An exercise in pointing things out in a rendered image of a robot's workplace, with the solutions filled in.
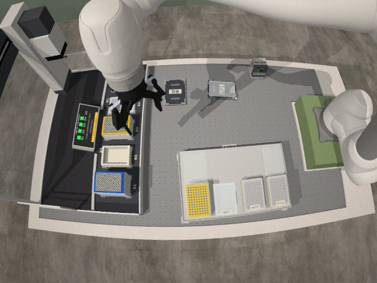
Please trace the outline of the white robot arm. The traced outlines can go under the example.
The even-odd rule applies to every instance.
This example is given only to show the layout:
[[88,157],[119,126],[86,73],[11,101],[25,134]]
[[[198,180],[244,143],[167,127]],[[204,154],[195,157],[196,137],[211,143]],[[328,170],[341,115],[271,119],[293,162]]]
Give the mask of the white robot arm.
[[[81,10],[84,48],[112,91],[138,86],[145,74],[141,21],[166,0],[91,0]],[[208,0],[290,24],[369,33],[377,43],[377,0]],[[314,107],[319,141],[339,142],[347,176],[377,182],[377,113],[363,90],[340,93]]]

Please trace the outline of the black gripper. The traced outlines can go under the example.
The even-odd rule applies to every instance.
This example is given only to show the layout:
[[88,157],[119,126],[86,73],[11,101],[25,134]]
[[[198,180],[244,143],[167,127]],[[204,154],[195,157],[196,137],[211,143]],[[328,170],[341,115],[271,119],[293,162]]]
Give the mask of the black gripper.
[[[157,92],[146,90],[147,85],[153,86],[157,90]],[[149,75],[148,79],[145,81],[143,79],[138,86],[130,91],[115,92],[118,95],[118,101],[115,104],[111,103],[109,105],[112,114],[113,126],[117,130],[119,130],[120,128],[125,128],[129,135],[132,135],[132,133],[126,124],[133,105],[142,98],[151,98],[154,100],[155,106],[161,112],[161,101],[163,100],[162,96],[166,94],[163,89],[157,84],[157,80],[152,75]],[[121,111],[120,105],[122,105]]]

